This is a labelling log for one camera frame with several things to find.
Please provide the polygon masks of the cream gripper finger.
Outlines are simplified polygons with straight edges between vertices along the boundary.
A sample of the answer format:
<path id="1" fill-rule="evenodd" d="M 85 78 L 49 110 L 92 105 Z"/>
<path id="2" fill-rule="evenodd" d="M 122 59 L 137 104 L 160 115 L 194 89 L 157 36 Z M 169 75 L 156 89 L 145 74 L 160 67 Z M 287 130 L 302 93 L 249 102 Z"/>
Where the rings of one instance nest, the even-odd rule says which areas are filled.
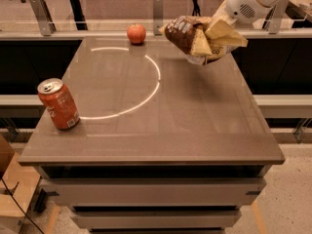
<path id="1" fill-rule="evenodd" d="M 206 37 L 214 44 L 246 47 L 248 40 L 223 19 L 212 23 L 205 31 Z"/>
<path id="2" fill-rule="evenodd" d="M 206 56 L 210 55 L 211 53 L 212 50 L 205 33 L 201 29 L 196 28 L 191 44 L 190 54 L 192 56 Z"/>

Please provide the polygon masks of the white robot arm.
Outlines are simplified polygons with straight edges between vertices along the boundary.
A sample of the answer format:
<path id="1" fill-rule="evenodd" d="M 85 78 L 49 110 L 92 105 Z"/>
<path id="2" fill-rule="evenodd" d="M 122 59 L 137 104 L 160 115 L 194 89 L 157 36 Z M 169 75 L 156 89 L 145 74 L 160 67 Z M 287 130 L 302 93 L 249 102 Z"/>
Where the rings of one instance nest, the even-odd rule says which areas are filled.
<path id="1" fill-rule="evenodd" d="M 204 28 L 192 45 L 188 56 L 215 60 L 238 47 L 246 47 L 248 40 L 235 29 L 235 26 L 253 24 L 282 1 L 224 0 L 214 15 L 204 22 Z"/>

